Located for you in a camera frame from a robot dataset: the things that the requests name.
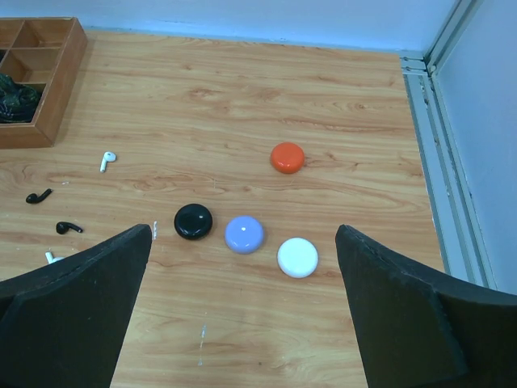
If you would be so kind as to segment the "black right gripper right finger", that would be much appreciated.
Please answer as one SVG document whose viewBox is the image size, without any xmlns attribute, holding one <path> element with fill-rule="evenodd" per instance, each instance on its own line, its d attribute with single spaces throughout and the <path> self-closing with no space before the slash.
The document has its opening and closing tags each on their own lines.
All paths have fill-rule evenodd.
<svg viewBox="0 0 517 388">
<path fill-rule="evenodd" d="M 351 226 L 335 235 L 370 387 L 513 387 L 516 298 L 456 279 Z"/>
</svg>

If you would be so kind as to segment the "black earbud charging case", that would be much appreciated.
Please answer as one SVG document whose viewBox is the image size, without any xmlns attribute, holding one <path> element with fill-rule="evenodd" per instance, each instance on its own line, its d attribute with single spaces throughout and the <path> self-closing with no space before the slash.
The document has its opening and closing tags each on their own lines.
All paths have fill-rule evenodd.
<svg viewBox="0 0 517 388">
<path fill-rule="evenodd" d="M 198 240 L 207 236 L 212 229 L 213 218 L 207 207 L 192 203 L 184 205 L 174 216 L 177 234 L 187 240 Z"/>
</svg>

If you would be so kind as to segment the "lilac earbud charging case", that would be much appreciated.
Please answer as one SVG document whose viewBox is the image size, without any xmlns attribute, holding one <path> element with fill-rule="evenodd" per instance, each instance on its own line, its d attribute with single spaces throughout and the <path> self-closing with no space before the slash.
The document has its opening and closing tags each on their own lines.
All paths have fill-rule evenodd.
<svg viewBox="0 0 517 388">
<path fill-rule="evenodd" d="M 263 225 L 254 217 L 243 215 L 233 218 L 225 227 L 225 243 L 238 254 L 257 251 L 264 240 Z"/>
</svg>

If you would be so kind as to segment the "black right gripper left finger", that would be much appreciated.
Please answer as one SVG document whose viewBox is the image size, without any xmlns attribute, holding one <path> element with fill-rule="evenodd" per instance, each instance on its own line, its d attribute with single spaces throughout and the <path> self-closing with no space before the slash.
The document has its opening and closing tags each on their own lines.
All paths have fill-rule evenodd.
<svg viewBox="0 0 517 388">
<path fill-rule="evenodd" d="M 137 224 L 1 283 L 3 387 L 109 387 L 152 246 Z"/>
</svg>

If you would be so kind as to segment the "black earbud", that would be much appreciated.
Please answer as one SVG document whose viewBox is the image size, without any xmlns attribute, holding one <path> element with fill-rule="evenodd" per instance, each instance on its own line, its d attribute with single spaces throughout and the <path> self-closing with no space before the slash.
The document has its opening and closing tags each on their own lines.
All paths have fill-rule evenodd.
<svg viewBox="0 0 517 388">
<path fill-rule="evenodd" d="M 42 202 L 43 200 L 45 200 L 51 193 L 53 192 L 53 190 L 51 188 L 47 188 L 43 193 L 41 194 L 37 194 L 37 193 L 30 193 L 27 197 L 26 197 L 26 202 L 30 205 L 36 205 L 36 204 L 39 204 L 40 202 Z"/>
<path fill-rule="evenodd" d="M 75 225 L 74 223 L 71 223 L 71 222 L 59 221 L 56 224 L 56 232 L 58 234 L 66 234 L 70 230 L 76 231 L 78 233 L 82 233 L 83 232 L 83 228 L 82 227 L 77 226 L 77 225 Z"/>
</svg>

